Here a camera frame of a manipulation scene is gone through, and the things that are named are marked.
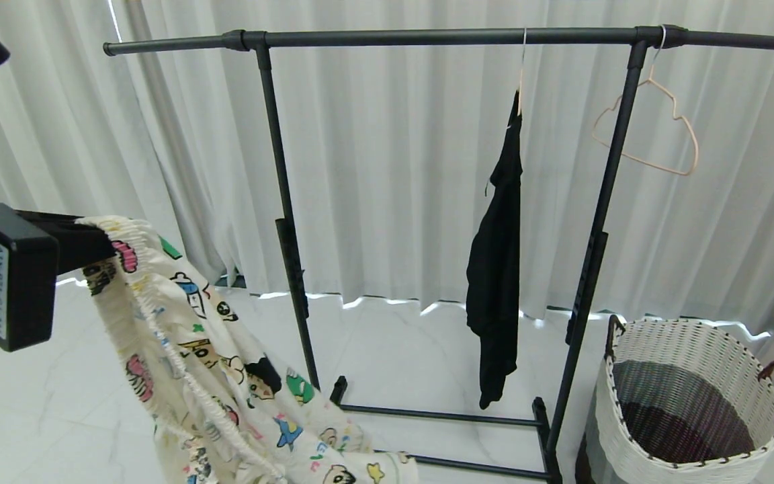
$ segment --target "wicker basket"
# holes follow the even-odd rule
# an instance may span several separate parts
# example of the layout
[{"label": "wicker basket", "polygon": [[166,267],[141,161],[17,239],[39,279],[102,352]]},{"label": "wicker basket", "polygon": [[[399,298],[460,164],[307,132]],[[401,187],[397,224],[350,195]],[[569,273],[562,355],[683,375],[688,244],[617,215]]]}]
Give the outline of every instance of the wicker basket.
[{"label": "wicker basket", "polygon": [[772,370],[700,321],[611,316],[578,484],[751,482],[774,451]]}]

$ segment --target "black garment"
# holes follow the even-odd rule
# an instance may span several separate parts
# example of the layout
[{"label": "black garment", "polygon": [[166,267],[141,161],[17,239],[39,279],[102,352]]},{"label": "black garment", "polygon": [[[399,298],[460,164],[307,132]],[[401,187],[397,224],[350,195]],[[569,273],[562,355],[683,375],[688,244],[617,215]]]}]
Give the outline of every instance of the black garment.
[{"label": "black garment", "polygon": [[468,325],[480,337],[480,408],[503,395],[516,369],[519,340],[521,157],[519,93],[513,99],[501,158],[492,172],[494,196],[470,246]]}]

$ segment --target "garment rack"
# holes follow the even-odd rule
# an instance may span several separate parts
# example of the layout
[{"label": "garment rack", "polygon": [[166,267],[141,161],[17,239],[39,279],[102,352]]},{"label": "garment rack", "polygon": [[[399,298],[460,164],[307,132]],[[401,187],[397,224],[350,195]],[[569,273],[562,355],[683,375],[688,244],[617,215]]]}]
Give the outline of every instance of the garment rack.
[{"label": "garment rack", "polygon": [[306,319],[309,317],[309,307],[304,291],[303,270],[298,251],[298,237],[294,226],[292,196],[289,190],[286,156],[283,151],[282,135],[280,134],[280,116],[277,112],[276,92],[273,88],[273,73],[271,73],[270,49],[273,47],[325,47],[325,46],[457,46],[457,45],[507,45],[507,44],[614,44],[631,46],[629,60],[626,65],[626,82],[623,84],[623,98],[617,113],[611,147],[608,150],[608,160],[605,164],[605,174],[599,190],[599,199],[593,215],[590,236],[587,239],[587,250],[584,264],[581,268],[578,288],[575,291],[572,316],[569,319],[566,343],[569,346],[560,392],[557,396],[554,417],[549,426],[546,405],[543,399],[536,397],[532,404],[534,419],[506,419],[506,417],[489,417],[465,415],[458,413],[442,413],[441,411],[417,411],[398,408],[362,407],[341,403],[347,388],[347,381],[340,376],[331,393],[331,400],[340,405],[343,410],[356,413],[375,413],[400,417],[423,417],[423,419],[447,419],[466,422],[482,422],[488,424],[534,427],[540,437],[540,447],[543,457],[543,471],[528,471],[500,466],[482,465],[477,462],[460,462],[460,460],[440,459],[430,456],[415,456],[417,462],[424,465],[440,465],[450,468],[481,471],[498,475],[510,475],[547,481],[549,484],[562,482],[562,475],[557,462],[557,439],[566,413],[566,404],[578,355],[581,352],[581,342],[587,328],[587,317],[590,315],[590,305],[593,292],[599,277],[599,268],[605,252],[608,234],[603,230],[605,215],[611,201],[611,191],[617,177],[617,166],[623,152],[626,140],[626,130],[632,115],[632,105],[638,87],[639,76],[649,48],[673,48],[679,46],[723,46],[744,47],[752,49],[774,50],[774,36],[753,36],[752,34],[731,34],[720,32],[697,32],[686,30],[675,25],[664,26],[664,45],[662,45],[663,29],[661,26],[643,26],[635,28],[461,28],[461,30],[360,30],[360,31],[325,31],[325,32],[266,32],[250,30],[231,30],[219,36],[187,37],[177,39],[143,40],[136,42],[105,43],[103,51],[113,56],[123,53],[162,52],[195,49],[226,48],[236,51],[255,51],[255,57],[261,71],[261,86],[264,90],[267,107],[267,123],[270,129],[273,158],[276,164],[279,195],[282,199],[283,218],[276,220],[279,244],[282,248],[283,261],[286,267],[286,277],[292,305],[298,322],[301,344],[304,348],[306,369],[310,382],[320,388],[316,371],[316,360],[312,351],[310,332]]}]

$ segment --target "white tile floor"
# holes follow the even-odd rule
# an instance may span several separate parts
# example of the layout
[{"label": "white tile floor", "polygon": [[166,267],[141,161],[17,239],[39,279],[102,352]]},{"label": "white tile floor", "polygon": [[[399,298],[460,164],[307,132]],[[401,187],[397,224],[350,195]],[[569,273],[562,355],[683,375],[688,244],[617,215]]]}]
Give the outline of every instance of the white tile floor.
[{"label": "white tile floor", "polygon": [[[305,371],[288,297],[256,299],[222,289],[242,322],[289,364]],[[310,299],[310,330],[320,379],[331,389],[344,374],[345,402],[421,410],[482,413],[477,407],[476,337],[464,312],[441,305],[420,316],[417,303],[362,300],[342,309],[336,296]],[[507,379],[501,402],[485,414],[532,417],[542,396],[550,414],[566,346],[565,316],[524,319],[519,370]],[[592,321],[578,365],[558,449],[566,482],[573,482],[575,453],[602,355],[605,328]],[[431,422],[358,415],[377,443],[445,458],[540,469],[533,431],[473,423]],[[58,288],[53,338],[13,354],[0,352],[0,483],[160,483],[151,442],[153,423],[132,396],[105,337],[88,291]],[[529,482],[421,467],[426,483]],[[759,476],[774,484],[774,456]]]}]

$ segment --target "white woven basket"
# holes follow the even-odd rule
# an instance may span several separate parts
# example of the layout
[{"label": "white woven basket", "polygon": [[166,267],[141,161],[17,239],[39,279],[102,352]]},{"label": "white woven basket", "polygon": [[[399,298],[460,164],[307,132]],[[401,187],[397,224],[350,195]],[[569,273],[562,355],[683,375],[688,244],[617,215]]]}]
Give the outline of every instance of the white woven basket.
[{"label": "white woven basket", "polygon": [[[611,482],[747,484],[774,451],[774,388],[768,378],[774,370],[774,362],[764,368],[746,347],[724,331],[693,319],[642,319],[624,327],[616,316],[612,316],[605,353],[596,385],[595,416],[599,445],[604,450],[610,471],[615,473]],[[733,407],[735,415],[747,427],[744,438],[750,438],[753,450],[703,462],[674,463],[652,456],[630,435],[618,396],[618,391],[623,389],[618,389],[615,382],[615,362],[660,364],[682,370],[683,374],[688,372],[693,382],[709,383],[729,404],[722,407]],[[645,386],[654,385],[647,380]],[[694,404],[694,401],[687,401],[695,398],[693,389],[681,388],[679,384],[652,391],[663,393],[664,401],[679,399],[683,401],[682,405]],[[710,438],[718,440],[719,436],[729,432],[729,428],[721,423],[705,420],[701,432],[709,429],[709,433],[715,433]],[[656,432],[650,427],[648,432]]]}]

